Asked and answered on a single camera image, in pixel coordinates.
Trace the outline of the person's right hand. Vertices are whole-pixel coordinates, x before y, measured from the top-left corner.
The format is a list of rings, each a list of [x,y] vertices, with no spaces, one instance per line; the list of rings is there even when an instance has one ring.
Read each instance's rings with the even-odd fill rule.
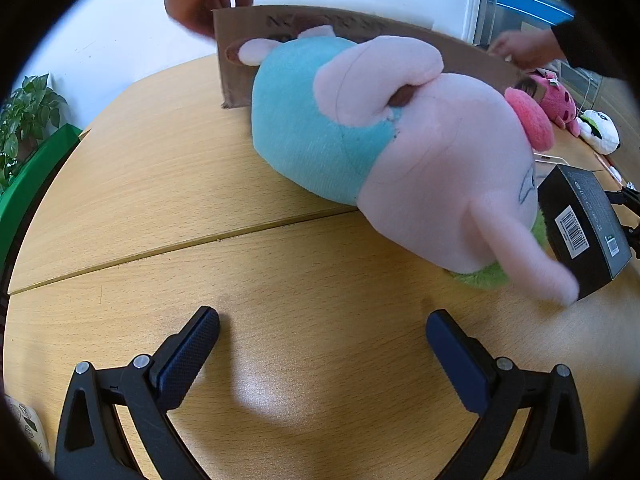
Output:
[[[551,29],[507,30],[489,45],[488,53],[511,62],[521,70],[533,70],[556,60],[566,60]]]

